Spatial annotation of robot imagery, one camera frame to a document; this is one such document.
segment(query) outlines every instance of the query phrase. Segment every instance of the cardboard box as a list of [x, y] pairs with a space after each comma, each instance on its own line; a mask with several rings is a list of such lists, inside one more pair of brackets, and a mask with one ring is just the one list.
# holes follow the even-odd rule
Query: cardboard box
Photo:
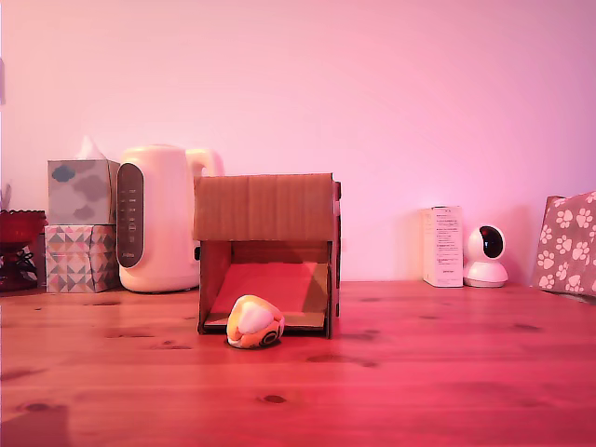
[[115, 182], [111, 160], [48, 161], [47, 222], [50, 225], [115, 224]]
[[46, 226], [46, 289], [98, 292], [120, 284], [115, 225]]
[[422, 211], [423, 280], [435, 287], [464, 286], [462, 210], [435, 207]]
[[277, 306], [286, 331], [332, 337], [339, 317], [340, 184], [331, 174], [200, 177], [200, 333], [221, 331], [234, 302]]

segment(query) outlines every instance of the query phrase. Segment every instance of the white security camera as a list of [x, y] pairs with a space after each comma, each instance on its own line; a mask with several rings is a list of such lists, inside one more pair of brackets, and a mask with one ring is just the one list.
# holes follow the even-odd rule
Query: white security camera
[[464, 284], [472, 287], [501, 287], [508, 280], [507, 270], [498, 262], [505, 252], [503, 232], [492, 225], [472, 231], [467, 240]]

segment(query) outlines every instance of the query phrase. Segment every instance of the geometric patterned box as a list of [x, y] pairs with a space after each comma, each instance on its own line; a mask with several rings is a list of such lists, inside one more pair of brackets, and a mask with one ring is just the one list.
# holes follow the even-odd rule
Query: geometric patterned box
[[115, 225], [46, 226], [46, 289], [98, 292], [120, 284]]

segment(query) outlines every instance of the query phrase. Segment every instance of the stacked boxes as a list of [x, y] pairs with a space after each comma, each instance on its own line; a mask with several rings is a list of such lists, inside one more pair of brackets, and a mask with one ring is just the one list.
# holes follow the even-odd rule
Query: stacked boxes
[[119, 285], [115, 181], [110, 160], [48, 161], [46, 288], [98, 292]]

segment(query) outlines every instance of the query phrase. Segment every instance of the small round toy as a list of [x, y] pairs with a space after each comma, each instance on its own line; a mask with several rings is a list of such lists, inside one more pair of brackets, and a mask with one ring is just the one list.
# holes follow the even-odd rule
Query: small round toy
[[281, 337], [284, 324], [274, 305], [258, 296], [244, 295], [237, 299], [227, 320], [227, 341], [244, 349], [271, 345]]

